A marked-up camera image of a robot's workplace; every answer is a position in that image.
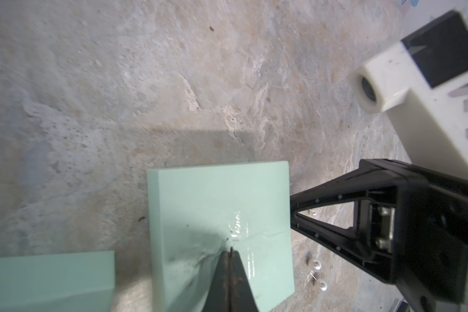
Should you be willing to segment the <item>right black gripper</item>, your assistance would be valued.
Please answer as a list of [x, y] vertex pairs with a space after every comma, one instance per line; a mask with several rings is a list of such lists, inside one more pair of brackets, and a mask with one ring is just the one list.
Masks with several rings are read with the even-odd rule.
[[392, 256], [347, 229], [297, 216], [308, 209], [357, 202], [373, 218], [391, 205], [396, 187], [399, 268], [396, 286], [413, 311], [468, 311], [468, 180], [387, 159], [291, 196], [291, 228], [383, 283], [394, 282]]

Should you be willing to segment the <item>green jewelry box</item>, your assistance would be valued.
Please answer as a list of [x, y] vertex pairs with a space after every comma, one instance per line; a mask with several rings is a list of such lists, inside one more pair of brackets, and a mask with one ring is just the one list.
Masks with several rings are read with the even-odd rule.
[[114, 288], [113, 251], [0, 258], [0, 311], [110, 311]]
[[294, 293], [287, 162], [149, 169], [147, 184], [154, 311], [200, 311], [230, 250], [258, 310]]

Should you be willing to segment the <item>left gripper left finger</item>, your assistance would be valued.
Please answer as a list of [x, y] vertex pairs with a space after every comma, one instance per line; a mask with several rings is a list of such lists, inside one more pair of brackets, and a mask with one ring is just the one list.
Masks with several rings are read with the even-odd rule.
[[231, 311], [231, 251], [220, 254], [202, 311]]

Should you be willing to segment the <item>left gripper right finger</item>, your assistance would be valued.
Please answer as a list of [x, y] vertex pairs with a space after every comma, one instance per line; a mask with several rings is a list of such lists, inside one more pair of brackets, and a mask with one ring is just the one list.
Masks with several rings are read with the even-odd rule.
[[259, 311], [238, 251], [230, 250], [230, 311]]

